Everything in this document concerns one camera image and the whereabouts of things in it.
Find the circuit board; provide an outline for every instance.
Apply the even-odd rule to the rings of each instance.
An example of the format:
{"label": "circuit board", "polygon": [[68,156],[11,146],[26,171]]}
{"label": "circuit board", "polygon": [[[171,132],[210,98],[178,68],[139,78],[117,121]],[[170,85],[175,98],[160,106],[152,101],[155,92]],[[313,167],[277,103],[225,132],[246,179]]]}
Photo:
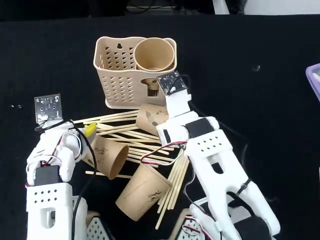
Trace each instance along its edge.
{"label": "circuit board", "polygon": [[157,80],[166,96],[187,89],[187,86],[178,71],[158,76]]}
{"label": "circuit board", "polygon": [[63,119],[61,96],[59,93],[35,97],[34,108],[35,121],[37,124],[43,121]]}

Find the black background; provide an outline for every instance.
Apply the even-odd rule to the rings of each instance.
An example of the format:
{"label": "black background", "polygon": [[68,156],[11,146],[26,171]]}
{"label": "black background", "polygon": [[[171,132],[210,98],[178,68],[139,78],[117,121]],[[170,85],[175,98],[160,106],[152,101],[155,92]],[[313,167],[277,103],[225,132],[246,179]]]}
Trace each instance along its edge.
{"label": "black background", "polygon": [[[320,104],[305,70],[320,61],[319,22],[319,15],[309,15],[1,23],[1,239],[26,238],[26,158],[39,141],[34,97],[61,93],[65,119],[118,112],[105,106],[93,67],[101,36],[175,39],[177,69],[192,78],[193,102],[249,139],[247,173],[266,197],[276,198],[270,205],[281,224],[278,239],[318,239]],[[243,141],[227,135],[239,156]],[[136,167],[128,163],[122,173]],[[74,194],[88,179],[85,169],[83,162],[76,165]],[[190,176],[188,169],[185,181]],[[156,231],[155,207],[133,222],[114,204],[127,181],[96,177],[84,196],[89,209],[102,214],[117,239],[167,238],[189,205],[186,198],[179,196]],[[203,197],[198,183],[189,195]]]}

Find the yellow tag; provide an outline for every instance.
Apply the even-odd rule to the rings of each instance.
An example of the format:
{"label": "yellow tag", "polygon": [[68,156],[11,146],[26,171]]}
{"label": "yellow tag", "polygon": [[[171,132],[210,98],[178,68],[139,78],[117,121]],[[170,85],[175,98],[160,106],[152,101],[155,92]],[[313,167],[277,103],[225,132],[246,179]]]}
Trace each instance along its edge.
{"label": "yellow tag", "polygon": [[90,137],[93,133],[96,132],[96,130],[97,130],[97,124],[96,124],[96,123],[91,123],[90,125],[85,126],[84,129],[85,129],[84,135],[88,138],[88,137]]}

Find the perforated plastic part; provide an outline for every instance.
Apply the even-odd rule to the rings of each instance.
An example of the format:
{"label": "perforated plastic part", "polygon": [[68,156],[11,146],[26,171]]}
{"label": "perforated plastic part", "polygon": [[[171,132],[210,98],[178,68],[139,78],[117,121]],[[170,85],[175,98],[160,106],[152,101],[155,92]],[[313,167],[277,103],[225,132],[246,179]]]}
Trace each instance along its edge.
{"label": "perforated plastic part", "polygon": [[98,217],[94,217],[86,228],[86,237],[87,240],[110,240]]}
{"label": "perforated plastic part", "polygon": [[55,208],[71,206],[72,187],[68,183],[31,186],[26,192],[26,211],[31,209]]}
{"label": "perforated plastic part", "polygon": [[112,109],[138,109],[141,104],[150,103],[164,106],[164,93],[148,96],[144,79],[156,78],[173,72],[177,67],[177,45],[171,38],[164,38],[174,49],[174,63],[169,70],[148,72],[136,70],[134,49],[144,37],[112,38],[100,37],[95,45],[93,65],[99,75],[105,94],[105,103]]}
{"label": "perforated plastic part", "polygon": [[[195,221],[185,220],[182,225],[189,226],[201,232],[201,228]],[[195,235],[196,233],[194,231],[191,231],[190,229],[185,228],[184,230],[185,232],[182,229],[180,230],[177,240],[205,240],[206,239],[205,235],[202,232]]]}
{"label": "perforated plastic part", "polygon": [[187,155],[188,150],[197,153],[200,158],[206,158],[225,150],[232,150],[232,145],[224,131],[219,129],[202,136],[189,139],[186,147]]}

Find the cup rim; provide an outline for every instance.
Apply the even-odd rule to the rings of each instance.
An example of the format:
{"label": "cup rim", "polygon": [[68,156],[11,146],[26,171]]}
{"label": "cup rim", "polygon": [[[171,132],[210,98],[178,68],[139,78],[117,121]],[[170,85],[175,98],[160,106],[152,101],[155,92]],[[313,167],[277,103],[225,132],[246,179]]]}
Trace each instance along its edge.
{"label": "cup rim", "polygon": [[[147,41],[147,40],[150,40],[150,39],[162,40],[162,41],[166,42],[166,43],[170,46],[170,49],[172,50],[172,53],[173,53],[172,59],[170,60],[170,63],[167,64],[167,65],[166,65],[165,67],[163,67],[163,68],[160,68],[160,69],[157,69],[157,70],[147,69],[147,68],[142,67],[142,66],[137,62],[137,60],[136,60],[136,49],[137,49],[137,47],[138,47],[141,43],[143,43],[143,42],[145,42],[145,41]],[[175,61],[175,49],[174,49],[174,47],[171,45],[171,43],[168,42],[165,38],[149,37],[149,38],[146,38],[146,39],[140,41],[140,42],[134,47],[133,56],[134,56],[135,65],[138,66],[139,70],[144,70],[144,71],[147,71],[147,72],[161,72],[161,71],[165,71],[167,68],[169,68],[170,65],[172,65],[172,63]]]}

